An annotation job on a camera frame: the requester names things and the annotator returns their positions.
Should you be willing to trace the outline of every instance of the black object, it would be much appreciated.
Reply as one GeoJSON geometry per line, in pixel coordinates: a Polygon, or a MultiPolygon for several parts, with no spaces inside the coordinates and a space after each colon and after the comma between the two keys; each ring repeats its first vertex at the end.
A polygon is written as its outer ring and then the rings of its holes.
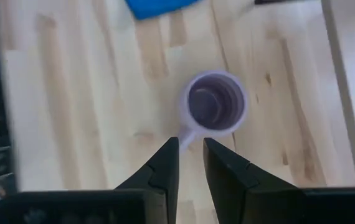
{"type": "MultiPolygon", "coordinates": [[[[355,223],[355,188],[298,189],[210,138],[204,165],[220,224],[355,223]]],[[[174,224],[178,185],[171,138],[115,190],[19,193],[0,201],[0,223],[174,224]]]]}
{"type": "Polygon", "coordinates": [[[255,0],[255,5],[273,4],[273,3],[285,3],[285,2],[297,2],[305,0],[255,0]]]}
{"type": "Polygon", "coordinates": [[[171,138],[115,190],[19,193],[0,201],[0,223],[174,224],[179,141],[171,138]]]}

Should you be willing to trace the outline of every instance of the mug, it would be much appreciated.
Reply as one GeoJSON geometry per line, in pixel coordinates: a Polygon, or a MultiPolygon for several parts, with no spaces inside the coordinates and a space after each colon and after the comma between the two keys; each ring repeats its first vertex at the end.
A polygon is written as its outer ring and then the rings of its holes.
{"type": "Polygon", "coordinates": [[[247,105],[247,94],[234,75],[222,70],[198,74],[179,101],[180,152],[197,136],[215,138],[233,133],[243,123],[247,105]]]}

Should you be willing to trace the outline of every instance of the blue cloth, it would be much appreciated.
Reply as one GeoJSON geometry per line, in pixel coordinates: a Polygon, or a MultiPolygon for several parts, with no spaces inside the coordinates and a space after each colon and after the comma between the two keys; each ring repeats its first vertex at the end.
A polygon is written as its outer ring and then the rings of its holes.
{"type": "Polygon", "coordinates": [[[147,19],[180,9],[199,0],[126,0],[137,19],[147,19]]]}

